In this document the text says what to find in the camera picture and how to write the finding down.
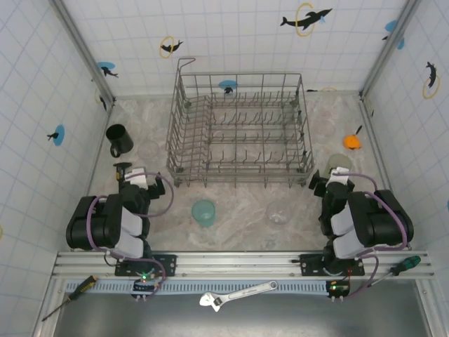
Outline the pale green plastic cup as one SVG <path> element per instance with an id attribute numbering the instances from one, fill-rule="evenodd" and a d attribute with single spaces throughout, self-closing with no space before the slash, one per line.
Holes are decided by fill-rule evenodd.
<path id="1" fill-rule="evenodd" d="M 337 167 L 351 170 L 352 161 L 348 156 L 344 154 L 332 154 L 326 164 L 326 171 L 327 173 L 331 173 L 331 171 L 333 169 L 336 169 Z"/>

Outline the teal plastic cup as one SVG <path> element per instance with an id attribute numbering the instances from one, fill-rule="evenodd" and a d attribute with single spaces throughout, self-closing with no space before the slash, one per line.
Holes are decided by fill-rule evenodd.
<path id="1" fill-rule="evenodd" d="M 215 205 L 207 199 L 198 200 L 192 206 L 191 214 L 201 227 L 210 227 L 215 222 Z"/>

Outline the black mug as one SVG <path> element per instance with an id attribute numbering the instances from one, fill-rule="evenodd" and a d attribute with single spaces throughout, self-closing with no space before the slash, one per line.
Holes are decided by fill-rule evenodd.
<path id="1" fill-rule="evenodd" d="M 119 158 L 122 154 L 129 153 L 133 147 L 134 142 L 122 124 L 111 125 L 106 130 L 106 137 L 110 142 L 110 154 L 113 158 Z"/>

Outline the black yellow hand tool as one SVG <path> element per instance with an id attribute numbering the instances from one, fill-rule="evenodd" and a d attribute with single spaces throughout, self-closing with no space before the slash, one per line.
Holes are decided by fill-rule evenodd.
<path id="1" fill-rule="evenodd" d="M 119 191 L 121 191 L 121 188 L 125 184 L 126 170 L 131 166 L 132 164 L 130 162 L 119 162 L 114 164 L 114 167 L 116 168 L 116 181 L 119 186 Z"/>

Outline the green black screwdriver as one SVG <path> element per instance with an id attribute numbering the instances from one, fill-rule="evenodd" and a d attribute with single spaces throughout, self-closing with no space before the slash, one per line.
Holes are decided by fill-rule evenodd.
<path id="1" fill-rule="evenodd" d="M 381 277 L 380 279 L 372 282 L 371 284 L 368 285 L 368 288 L 374 286 L 375 284 L 381 282 L 382 280 L 388 278 L 388 277 L 396 277 L 398 275 L 400 275 L 402 272 L 405 272 L 407 270 L 413 269 L 414 267 L 416 267 L 420 262 L 421 262 L 421 258 L 419 256 L 410 256 L 407 257 L 406 259 L 404 259 L 403 261 L 401 261 L 399 264 L 397 264 L 394 267 L 391 267 L 389 269 L 389 272 Z"/>

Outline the yellow black screwdriver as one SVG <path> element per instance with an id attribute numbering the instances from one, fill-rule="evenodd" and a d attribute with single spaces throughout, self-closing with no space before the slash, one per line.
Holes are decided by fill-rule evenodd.
<path id="1" fill-rule="evenodd" d="M 89 276 L 80 283 L 75 290 L 62 302 L 61 305 L 56 307 L 52 312 L 47 314 L 41 321 L 46 321 L 50 316 L 60 310 L 62 307 L 68 305 L 70 302 L 77 300 L 81 295 L 83 295 L 87 290 L 91 289 L 97 282 L 98 278 L 96 276 Z"/>

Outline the fish blue oval sticker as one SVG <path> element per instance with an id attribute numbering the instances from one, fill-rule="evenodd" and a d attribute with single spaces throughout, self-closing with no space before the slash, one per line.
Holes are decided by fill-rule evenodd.
<path id="1" fill-rule="evenodd" d="M 234 80 L 223 80 L 218 84 L 225 95 L 233 93 L 237 89 L 237 82 Z"/>
<path id="2" fill-rule="evenodd" d="M 65 139 L 65 127 L 58 125 L 52 134 L 47 135 L 48 141 L 52 141 L 57 147 L 61 146 Z"/>

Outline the shark blue oval sticker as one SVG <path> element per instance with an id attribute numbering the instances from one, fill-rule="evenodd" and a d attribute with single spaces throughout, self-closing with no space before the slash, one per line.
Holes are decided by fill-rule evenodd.
<path id="1" fill-rule="evenodd" d="M 101 61 L 98 62 L 99 69 L 103 72 L 104 76 L 111 76 L 111 77 L 119 77 L 118 73 L 114 73 L 113 70 L 116 68 L 116 65 L 112 62 L 105 62 Z"/>

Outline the silver adjustable wrench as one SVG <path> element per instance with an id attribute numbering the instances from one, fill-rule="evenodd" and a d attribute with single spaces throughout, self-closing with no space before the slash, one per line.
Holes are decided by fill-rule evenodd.
<path id="1" fill-rule="evenodd" d="M 266 293 L 269 291 L 274 291 L 278 289 L 277 281 L 269 281 L 262 284 L 257 284 L 255 286 L 250 286 L 232 293 L 227 294 L 217 294 L 212 292 L 204 293 L 200 300 L 199 305 L 203 307 L 212 307 L 215 312 L 218 312 L 220 308 L 225 304 L 233 300 L 239 300 L 249 296 L 258 295 L 261 293 Z"/>

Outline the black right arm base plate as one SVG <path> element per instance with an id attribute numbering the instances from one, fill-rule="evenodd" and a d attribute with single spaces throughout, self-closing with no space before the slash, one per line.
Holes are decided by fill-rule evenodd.
<path id="1" fill-rule="evenodd" d="M 305 277 L 340 277 L 364 276 L 363 262 L 354 259 L 341 260 L 335 257 L 326 257 L 322 253 L 301 254 L 290 261 L 300 267 Z"/>

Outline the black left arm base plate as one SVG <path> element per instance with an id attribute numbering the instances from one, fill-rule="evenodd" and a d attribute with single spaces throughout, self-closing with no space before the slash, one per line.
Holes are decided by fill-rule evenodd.
<path id="1" fill-rule="evenodd" d="M 177 256 L 174 254 L 156 254 L 154 259 L 158 261 L 166 271 L 166 276 L 175 275 Z M 118 262 L 114 275 L 117 277 L 138 277 L 140 275 L 162 275 L 159 265 L 154 262 L 130 261 Z"/>

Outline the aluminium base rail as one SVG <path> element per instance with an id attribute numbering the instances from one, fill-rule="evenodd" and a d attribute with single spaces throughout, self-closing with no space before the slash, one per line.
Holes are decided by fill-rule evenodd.
<path id="1" fill-rule="evenodd" d="M 294 251 L 178 251 L 175 274 L 171 279 L 230 279 L 230 280 L 285 280 L 319 279 L 318 275 L 304 276 L 304 266 L 292 263 L 300 252 Z M 435 271 L 426 251 L 385 251 L 377 254 L 378 268 L 374 258 L 361 261 L 365 274 L 351 275 L 351 280 L 367 280 L 372 273 L 375 279 L 385 276 L 389 268 L 409 256 L 419 256 L 417 267 L 402 272 L 395 279 L 433 279 Z M 135 279 L 134 276 L 116 276 L 100 252 L 62 252 L 57 255 L 52 271 L 56 279 L 85 279 L 94 275 L 100 279 Z"/>

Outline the aluminium corner post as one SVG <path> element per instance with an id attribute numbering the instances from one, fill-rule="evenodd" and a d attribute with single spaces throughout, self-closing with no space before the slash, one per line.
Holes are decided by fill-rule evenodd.
<path id="1" fill-rule="evenodd" d="M 360 99 L 364 101 L 369 92 L 372 91 L 377 80 L 380 78 L 383 69 L 387 66 L 392 54 L 397 49 L 399 42 L 404 37 L 405 31 L 410 24 L 413 16 L 415 15 L 418 7 L 422 3 L 422 0 L 407 0 L 400 16 L 396 21 L 396 25 L 392 31 L 390 31 L 384 48 L 377 57 L 373 68 L 371 69 L 363 89 L 359 92 Z"/>
<path id="2" fill-rule="evenodd" d="M 105 80 L 103 72 L 99 69 L 97 62 L 95 61 L 91 51 L 88 48 L 88 45 L 86 44 L 80 31 L 78 30 L 74 19 L 67 10 L 67 7 L 63 0 L 48 0 L 48 2 L 51 5 L 52 9 L 55 11 L 58 20 L 60 21 L 67 35 L 72 41 L 84 65 L 87 67 L 91 75 L 92 82 L 96 85 L 96 88 L 99 90 L 100 95 L 107 103 L 108 111 L 108 109 L 114 106 L 116 99 Z"/>

